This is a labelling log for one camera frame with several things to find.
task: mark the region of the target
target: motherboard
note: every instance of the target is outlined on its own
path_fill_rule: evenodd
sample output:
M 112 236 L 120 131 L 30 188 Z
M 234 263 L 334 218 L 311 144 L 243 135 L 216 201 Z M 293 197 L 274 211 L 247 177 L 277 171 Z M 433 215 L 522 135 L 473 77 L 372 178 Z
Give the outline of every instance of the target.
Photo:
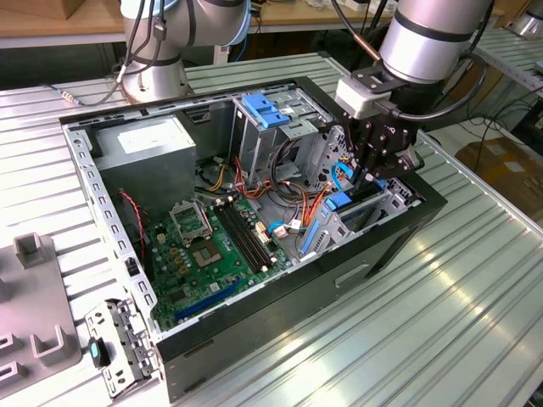
M 158 299 L 153 317 L 161 329 L 291 266 L 273 238 L 259 231 L 259 224 L 249 202 L 238 198 L 209 206 L 184 203 L 146 228 L 151 284 Z

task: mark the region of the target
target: red cable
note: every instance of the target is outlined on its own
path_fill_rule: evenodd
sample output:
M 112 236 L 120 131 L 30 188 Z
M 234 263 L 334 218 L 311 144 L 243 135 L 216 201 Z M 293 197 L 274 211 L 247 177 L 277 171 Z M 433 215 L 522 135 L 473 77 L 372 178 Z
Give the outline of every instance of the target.
M 136 205 L 134 200 L 128 195 L 126 192 L 119 191 L 119 195 L 124 197 L 128 202 L 130 202 L 130 205 L 134 208 L 134 212 L 136 212 L 137 217 L 137 225 L 139 226 L 139 238 L 140 243 L 142 244 L 142 262 L 145 259 L 145 246 L 144 246 L 144 239 L 143 239 L 143 223 L 142 223 L 142 217 L 139 214 L 139 207 Z

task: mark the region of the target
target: cardboard box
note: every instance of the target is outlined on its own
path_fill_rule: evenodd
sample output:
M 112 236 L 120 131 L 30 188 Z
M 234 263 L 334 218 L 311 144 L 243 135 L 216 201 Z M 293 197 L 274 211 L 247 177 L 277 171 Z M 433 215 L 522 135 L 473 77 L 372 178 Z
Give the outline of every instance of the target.
M 456 153 L 473 170 L 479 142 Z M 484 142 L 477 170 L 486 183 L 534 221 L 543 219 L 543 159 L 537 160 L 507 137 Z
M 34 14 L 56 20 L 67 20 L 85 0 L 0 0 L 0 8 L 23 14 Z

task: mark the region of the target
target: workbench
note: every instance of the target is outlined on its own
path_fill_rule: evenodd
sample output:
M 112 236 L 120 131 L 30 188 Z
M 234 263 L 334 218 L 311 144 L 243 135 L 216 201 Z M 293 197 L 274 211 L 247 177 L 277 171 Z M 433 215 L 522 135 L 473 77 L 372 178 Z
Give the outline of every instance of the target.
M 309 76 L 333 95 L 344 70 L 307 54 L 188 70 L 196 92 Z M 111 81 L 61 87 L 101 98 Z M 121 106 L 119 92 L 104 108 Z M 45 87 L 0 92 L 0 237 L 53 237 L 84 355 L 3 405 L 101 406 L 83 317 L 122 298 L 57 122 L 80 113 Z M 543 231 L 421 133 L 419 172 L 447 200 L 381 273 L 179 405 L 523 405 L 543 380 Z M 167 405 L 148 382 L 117 405 Z
M 543 74 L 535 70 L 535 63 L 543 60 L 543 40 L 525 40 L 505 28 L 492 29 L 483 34 L 475 53 L 529 91 L 543 86 Z

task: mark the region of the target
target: chip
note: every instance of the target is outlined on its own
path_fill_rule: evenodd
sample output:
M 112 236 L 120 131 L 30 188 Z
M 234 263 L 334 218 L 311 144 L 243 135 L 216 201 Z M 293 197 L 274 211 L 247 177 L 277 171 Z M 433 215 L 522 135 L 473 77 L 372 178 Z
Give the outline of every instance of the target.
M 185 294 L 183 290 L 177 290 L 170 294 L 170 300 L 172 303 L 181 301 L 182 299 L 185 299 L 186 297 L 187 297 L 187 294 Z
M 221 259 L 221 252 L 212 240 L 196 243 L 190 248 L 190 251 L 200 267 L 205 267 Z

